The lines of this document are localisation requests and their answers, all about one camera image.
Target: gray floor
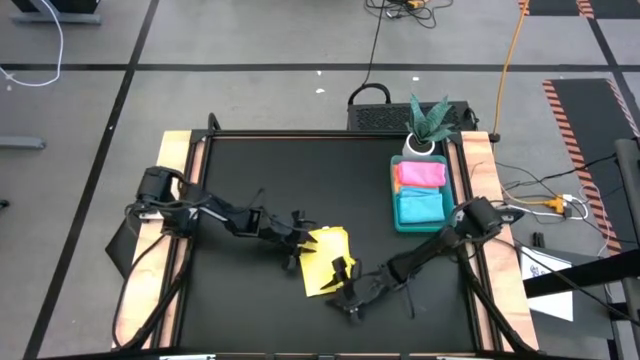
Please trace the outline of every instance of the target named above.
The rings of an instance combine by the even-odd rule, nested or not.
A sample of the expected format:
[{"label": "gray floor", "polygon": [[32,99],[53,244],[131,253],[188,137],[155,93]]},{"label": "gray floor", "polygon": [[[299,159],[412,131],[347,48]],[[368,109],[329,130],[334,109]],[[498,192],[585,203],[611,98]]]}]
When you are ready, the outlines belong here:
[{"label": "gray floor", "polygon": [[[126,64],[148,4],[103,0],[98,8],[104,18],[101,27],[65,26],[64,62]],[[14,10],[11,3],[0,3],[0,63],[54,62],[55,29],[15,25],[7,17]],[[411,19],[384,21],[376,62],[500,64],[518,6],[515,0],[457,0],[437,16],[439,25],[433,31]],[[600,23],[618,62],[640,64],[640,44],[633,35],[640,21]],[[357,0],[160,0],[141,63],[366,63],[375,25],[376,19]],[[528,17],[514,63],[606,62],[585,19]],[[51,75],[16,73],[32,81]],[[371,81],[387,85],[394,102],[406,102],[411,93],[425,101],[445,94],[467,100],[481,127],[489,130],[499,75],[388,71],[372,73]],[[109,349],[122,279],[104,247],[143,169],[155,163],[165,130],[204,127],[210,111],[226,129],[344,129],[346,100],[364,76],[360,71],[136,72],[40,356]],[[608,73],[510,73],[498,160],[540,176],[570,168],[541,83],[585,77],[612,78]],[[118,71],[78,71],[63,72],[59,82],[46,88],[12,86],[8,91],[1,84],[0,133],[39,135],[48,142],[43,152],[0,151],[0,188],[5,190],[0,197],[13,203],[0,213],[0,287],[9,289],[0,295],[3,358],[24,353],[122,78]],[[625,78],[639,97],[640,73]],[[375,92],[357,99],[381,101]],[[503,182],[524,179],[505,169],[500,176]],[[573,194],[579,188],[575,176],[549,185]],[[531,218],[519,222],[514,235],[528,239],[540,230],[549,246],[559,250],[593,255],[603,241],[581,222],[541,228]],[[551,354],[608,357],[601,339],[552,333],[540,333],[539,339]]]}]

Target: potted plant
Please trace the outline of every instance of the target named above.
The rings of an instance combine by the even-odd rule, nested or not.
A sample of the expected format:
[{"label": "potted plant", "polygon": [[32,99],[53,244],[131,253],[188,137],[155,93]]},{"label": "potted plant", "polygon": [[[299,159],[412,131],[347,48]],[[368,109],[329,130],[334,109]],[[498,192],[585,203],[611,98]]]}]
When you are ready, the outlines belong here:
[{"label": "potted plant", "polygon": [[451,109],[447,96],[429,110],[425,116],[420,109],[420,102],[411,94],[411,116],[406,123],[409,135],[404,142],[402,155],[427,156],[436,148],[436,141],[453,134],[449,128],[453,124],[443,124],[444,116]]}]

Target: artificial plant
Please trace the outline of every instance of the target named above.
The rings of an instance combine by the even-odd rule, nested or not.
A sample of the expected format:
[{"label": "artificial plant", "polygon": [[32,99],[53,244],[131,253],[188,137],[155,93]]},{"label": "artificial plant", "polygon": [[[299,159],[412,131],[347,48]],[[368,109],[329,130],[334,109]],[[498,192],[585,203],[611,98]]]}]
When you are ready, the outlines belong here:
[{"label": "artificial plant", "polygon": [[409,121],[406,122],[407,129],[413,133],[419,144],[440,141],[453,134],[449,130],[453,124],[442,123],[449,109],[451,109],[451,105],[449,105],[448,96],[445,96],[425,116],[422,113],[422,109],[420,109],[420,101],[415,95],[411,94],[411,115]]}]

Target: teal towel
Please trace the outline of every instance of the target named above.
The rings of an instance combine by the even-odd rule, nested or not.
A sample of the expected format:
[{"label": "teal towel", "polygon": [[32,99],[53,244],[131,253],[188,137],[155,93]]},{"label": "teal towel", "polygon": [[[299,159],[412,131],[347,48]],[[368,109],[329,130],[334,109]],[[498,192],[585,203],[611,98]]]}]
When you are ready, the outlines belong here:
[{"label": "teal towel", "polygon": [[401,224],[444,221],[442,195],[398,197],[398,218]]},{"label": "teal towel", "polygon": [[406,196],[422,196],[422,195],[435,195],[435,194],[439,194],[440,190],[438,189],[431,189],[431,188],[418,188],[418,187],[411,187],[411,186],[403,186],[400,188],[400,193],[398,194],[398,196],[400,197],[406,197]]}]

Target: yellow cloth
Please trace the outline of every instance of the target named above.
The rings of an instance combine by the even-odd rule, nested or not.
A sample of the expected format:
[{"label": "yellow cloth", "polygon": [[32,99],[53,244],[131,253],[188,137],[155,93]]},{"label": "yellow cloth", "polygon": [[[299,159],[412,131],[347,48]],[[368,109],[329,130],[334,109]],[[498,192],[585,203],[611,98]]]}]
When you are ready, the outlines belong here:
[{"label": "yellow cloth", "polygon": [[313,230],[309,232],[309,235],[317,243],[307,242],[304,247],[316,252],[300,255],[307,297],[332,293],[342,284],[321,289],[333,279],[334,270],[331,262],[341,256],[344,257],[347,262],[348,274],[351,273],[351,267],[355,264],[349,254],[349,234],[340,226]]}]

